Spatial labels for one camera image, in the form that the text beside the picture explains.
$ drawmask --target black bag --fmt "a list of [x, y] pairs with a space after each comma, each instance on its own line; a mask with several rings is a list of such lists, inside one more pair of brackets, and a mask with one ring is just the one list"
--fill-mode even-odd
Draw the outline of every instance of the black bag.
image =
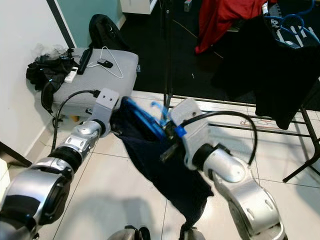
[[102, 49], [106, 46], [113, 50], [130, 51], [130, 47], [122, 38], [118, 27], [106, 15], [93, 15], [89, 24], [89, 33], [92, 40], [90, 46], [95, 49]]

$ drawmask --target black floor mat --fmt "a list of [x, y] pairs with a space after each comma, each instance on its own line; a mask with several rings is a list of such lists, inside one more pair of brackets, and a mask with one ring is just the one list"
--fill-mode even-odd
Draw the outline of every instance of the black floor mat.
[[[151, 15], [128, 14], [127, 21], [120, 32], [133, 51], [139, 55], [141, 72], [137, 74], [134, 89], [138, 91], [163, 93], [165, 88], [165, 40], [161, 36], [161, 9], [159, 1]], [[190, 12], [184, 12], [184, 0], [174, 0], [174, 20], [198, 35], [198, 16], [201, 0], [193, 0]], [[284, 15], [289, 9], [281, 9]], [[189, 97], [229, 100], [223, 90], [211, 86], [228, 46], [236, 33], [228, 32], [212, 49], [195, 55], [197, 38], [182, 26], [173, 22], [172, 26], [172, 85], [173, 94]], [[255, 97], [248, 93], [236, 99], [237, 102], [255, 103]], [[309, 105], [312, 110], [320, 111], [320, 93]]]

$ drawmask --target white wall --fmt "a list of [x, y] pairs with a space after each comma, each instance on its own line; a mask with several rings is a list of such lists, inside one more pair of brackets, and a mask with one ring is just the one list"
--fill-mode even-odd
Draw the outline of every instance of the white wall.
[[51, 119], [26, 80], [37, 43], [67, 46], [45, 0], [0, 1], [0, 141], [26, 156]]

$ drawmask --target gray ottoman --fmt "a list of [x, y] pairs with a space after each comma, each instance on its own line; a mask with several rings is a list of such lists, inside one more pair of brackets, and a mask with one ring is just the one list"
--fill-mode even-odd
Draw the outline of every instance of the gray ottoman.
[[[82, 56], [85, 48], [75, 48], [73, 56]], [[100, 66], [87, 68], [83, 75], [76, 75], [72, 83], [64, 82], [60, 89], [53, 95], [52, 110], [57, 111], [59, 105], [71, 94], [81, 90], [101, 90], [108, 88], [120, 94], [120, 98], [130, 96], [134, 88], [137, 77], [138, 55], [120, 50], [110, 50], [119, 64], [123, 73], [123, 78], [117, 78]], [[90, 62], [97, 63], [100, 58], [101, 49], [93, 49]], [[113, 63], [113, 67], [109, 68], [111, 72], [120, 76], [121, 73], [109, 52], [104, 49], [102, 58]], [[74, 58], [79, 63], [80, 57]], [[39, 91], [35, 98], [41, 101], [41, 92]], [[89, 116], [86, 109], [92, 109], [96, 102], [96, 98], [90, 93], [82, 93], [71, 98], [63, 107], [61, 114], [71, 116]]]

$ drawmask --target red jacket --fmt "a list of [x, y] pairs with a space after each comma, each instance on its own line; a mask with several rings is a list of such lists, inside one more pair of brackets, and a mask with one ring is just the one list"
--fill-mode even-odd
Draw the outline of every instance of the red jacket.
[[200, 54], [216, 43], [235, 20], [251, 19], [262, 12], [267, 0], [203, 0], [199, 12], [199, 36], [195, 53]]

